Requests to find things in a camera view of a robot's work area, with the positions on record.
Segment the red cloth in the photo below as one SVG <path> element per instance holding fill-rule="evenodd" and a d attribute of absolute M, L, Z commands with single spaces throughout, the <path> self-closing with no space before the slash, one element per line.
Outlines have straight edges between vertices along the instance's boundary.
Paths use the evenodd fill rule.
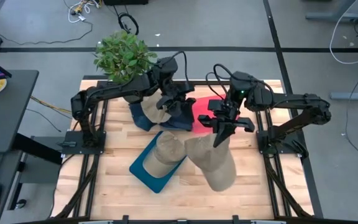
<path fill-rule="evenodd" d="M 221 100 L 219 96 L 207 96 L 197 98 L 196 103 L 193 105 L 193 115 L 194 115 L 194 123 L 193 123 L 193 132 L 194 133 L 212 133 L 212 128 L 204 127 L 198 121 L 198 115 L 208 115 L 210 118 L 214 117 L 214 113 L 208 110 L 208 102 L 209 100 Z"/>

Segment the wooden surface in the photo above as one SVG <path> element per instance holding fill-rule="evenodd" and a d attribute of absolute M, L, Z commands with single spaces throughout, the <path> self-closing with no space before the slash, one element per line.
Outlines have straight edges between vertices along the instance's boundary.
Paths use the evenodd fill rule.
<path fill-rule="evenodd" d="M 283 92 L 279 80 L 266 82 L 274 92 Z M 87 89 L 96 83 L 96 80 L 83 80 L 80 89 Z M 223 93 L 221 87 L 213 88 Z M 196 86 L 196 91 L 188 96 L 197 98 L 212 95 L 214 93 L 207 86 Z M 271 114 L 274 124 L 289 119 L 288 110 L 275 109 Z M 242 107 L 241 116 L 250 117 L 257 127 L 254 113 Z M 99 162 L 92 219 L 120 220 L 123 215 L 129 215 L 131 220 L 215 220 L 231 219 L 232 215 L 239 215 L 240 219 L 273 218 L 264 162 L 257 150 L 255 133 L 237 129 L 237 133 L 231 136 L 230 149 L 236 163 L 237 179 L 229 189 L 212 191 L 199 168 L 186 159 L 162 192 L 155 194 L 129 172 L 129 166 L 161 128 L 155 126 L 145 132 L 136 127 L 127 103 L 120 98 L 109 101 L 105 130 L 106 150 Z M 186 131 L 173 133 L 182 140 L 197 136 Z M 280 158 L 289 191 L 307 212 L 313 213 L 301 161 L 294 154 L 281 155 Z M 74 156 L 62 167 L 52 216 L 62 210 L 76 190 L 82 160 L 83 156 Z M 277 188 L 276 192 L 280 214 L 283 215 L 281 195 Z M 81 214 L 85 210 L 87 193 L 83 197 Z"/>

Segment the gray floor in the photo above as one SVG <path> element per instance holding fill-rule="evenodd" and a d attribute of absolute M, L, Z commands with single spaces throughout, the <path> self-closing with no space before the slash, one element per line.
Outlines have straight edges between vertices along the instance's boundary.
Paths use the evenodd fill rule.
<path fill-rule="evenodd" d="M 306 11 L 327 11 L 340 2 L 271 0 L 275 25 L 282 47 L 328 47 L 334 24 L 307 21 Z M 352 12 L 358 12 L 358 2 Z M 139 21 L 139 38 L 150 46 L 240 46 L 273 47 L 264 6 L 259 0 L 150 0 L 146 6 L 128 6 Z M 118 29 L 114 15 L 107 8 L 91 8 L 87 20 L 93 32 L 84 39 L 67 44 L 18 46 L 5 42 L 4 47 L 93 47 L 102 37 Z M 46 4 L 36 0 L 6 0 L 0 11 L 0 33 L 18 42 L 67 40 L 86 32 L 87 24 L 70 24 L 61 1 Z M 334 47 L 358 47 L 353 26 L 340 25 Z M 158 52 L 159 57 L 173 52 Z M 222 63 L 232 71 L 242 70 L 259 79 L 282 79 L 275 53 L 187 52 L 190 78 L 204 78 L 213 64 Z M 341 60 L 358 60 L 358 54 L 338 54 Z M 293 91 L 316 93 L 329 100 L 331 91 L 349 91 L 358 79 L 357 65 L 341 65 L 327 53 L 284 54 Z M 56 106 L 69 108 L 83 75 L 98 74 L 90 53 L 3 53 L 0 65 L 6 69 L 40 71 L 34 96 Z M 183 59 L 178 58 L 183 78 Z M 344 133 L 345 101 L 331 101 L 332 120 L 324 126 L 305 128 L 305 138 L 326 218 L 358 220 L 358 153 L 347 143 Z M 26 112 L 20 132 L 25 135 L 63 136 L 70 120 L 31 102 L 29 108 L 43 113 L 63 132 L 46 120 Z M 349 137 L 358 147 L 358 102 L 349 107 Z M 6 212 L 3 223 L 46 218 L 51 207 L 53 184 L 28 185 L 21 198 L 32 205 Z"/>

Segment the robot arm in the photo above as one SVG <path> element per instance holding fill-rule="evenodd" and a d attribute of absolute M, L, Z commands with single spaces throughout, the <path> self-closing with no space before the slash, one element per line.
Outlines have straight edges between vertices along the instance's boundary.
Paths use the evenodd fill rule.
<path fill-rule="evenodd" d="M 188 111 L 186 93 L 194 91 L 194 86 L 189 83 L 176 84 L 172 82 L 172 76 L 178 70 L 178 64 L 173 57 L 162 58 L 157 61 L 150 71 L 139 75 L 122 85 L 107 85 L 90 87 L 80 91 L 71 99 L 71 111 L 73 118 L 78 121 L 83 134 L 82 147 L 98 147 L 101 140 L 100 133 L 90 123 L 90 114 L 100 101 L 110 100 L 123 96 L 137 96 L 138 103 L 145 96 L 153 95 L 158 89 L 162 91 L 162 99 L 156 107 L 162 109 L 166 106 L 167 113 L 172 116 L 181 115 L 182 110 Z"/>
<path fill-rule="evenodd" d="M 230 78 L 230 89 L 224 100 L 210 100 L 208 109 L 214 111 L 215 118 L 200 115 L 198 120 L 206 127 L 212 127 L 217 133 L 214 147 L 218 146 L 230 135 L 236 127 L 244 127 L 245 131 L 253 132 L 254 124 L 249 118 L 236 117 L 244 99 L 244 106 L 251 111 L 264 111 L 273 108 L 303 110 L 302 114 L 294 117 L 280 126 L 268 129 L 265 141 L 272 144 L 280 141 L 287 134 L 297 131 L 309 124 L 325 124 L 331 119 L 329 103 L 314 94 L 293 95 L 273 93 L 266 89 L 266 84 L 253 76 L 235 72 Z"/>

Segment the green leaves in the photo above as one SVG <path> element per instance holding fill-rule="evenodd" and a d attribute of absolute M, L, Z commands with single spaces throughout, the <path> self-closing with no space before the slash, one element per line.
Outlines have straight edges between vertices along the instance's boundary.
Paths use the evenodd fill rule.
<path fill-rule="evenodd" d="M 124 58 L 126 59 L 132 59 L 134 57 L 134 53 L 133 52 L 126 52 L 124 55 Z"/>
<path fill-rule="evenodd" d="M 152 57 L 152 58 L 156 58 L 157 54 L 154 53 L 154 52 L 150 52 L 150 53 L 147 54 L 147 56 Z"/>
<path fill-rule="evenodd" d="M 150 69 L 150 58 L 157 57 L 149 52 L 143 40 L 126 31 L 115 32 L 96 46 L 93 63 L 103 69 L 105 75 L 115 83 L 124 83 L 133 75 L 141 75 Z"/>
<path fill-rule="evenodd" d="M 131 60 L 129 63 L 128 63 L 128 66 L 134 66 L 136 65 L 137 63 L 137 60 Z"/>

